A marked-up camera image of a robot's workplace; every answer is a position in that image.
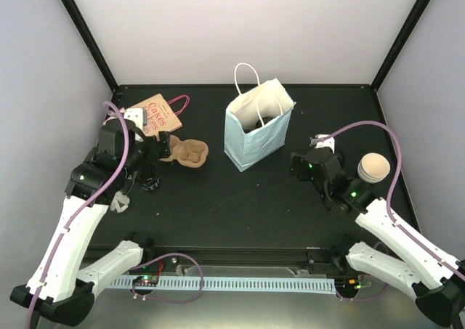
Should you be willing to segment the light blue paper bag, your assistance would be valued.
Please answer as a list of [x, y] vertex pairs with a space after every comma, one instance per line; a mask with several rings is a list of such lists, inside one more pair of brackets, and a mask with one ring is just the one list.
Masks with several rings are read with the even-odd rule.
[[224, 149], [240, 172], [278, 150], [285, 144], [286, 132], [295, 106], [282, 83], [274, 78], [261, 82], [255, 74], [256, 86], [242, 92], [238, 83], [239, 62], [234, 69], [238, 96], [225, 111]]

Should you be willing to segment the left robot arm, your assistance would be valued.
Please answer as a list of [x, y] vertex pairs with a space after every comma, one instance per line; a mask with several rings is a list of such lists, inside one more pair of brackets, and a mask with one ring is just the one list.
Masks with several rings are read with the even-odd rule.
[[145, 190], [159, 183], [155, 163], [170, 155], [170, 134], [144, 135], [126, 121], [124, 137], [118, 120], [101, 127], [97, 145], [75, 167], [65, 188], [62, 213], [38, 269], [24, 285], [12, 289], [10, 300], [52, 322], [72, 327], [90, 313], [95, 299], [117, 277], [153, 256], [153, 239], [131, 233], [115, 249], [80, 268], [102, 217], [133, 182]]

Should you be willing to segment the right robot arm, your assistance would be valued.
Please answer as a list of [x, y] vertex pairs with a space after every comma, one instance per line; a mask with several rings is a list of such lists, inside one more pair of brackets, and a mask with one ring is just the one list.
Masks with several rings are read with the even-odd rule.
[[370, 184], [347, 176], [327, 147], [291, 154], [291, 176], [311, 182], [328, 211], [352, 219], [393, 254], [345, 237], [336, 248], [335, 266], [373, 275], [414, 300], [421, 313], [447, 328], [464, 310], [464, 262], [428, 241], [398, 214]]

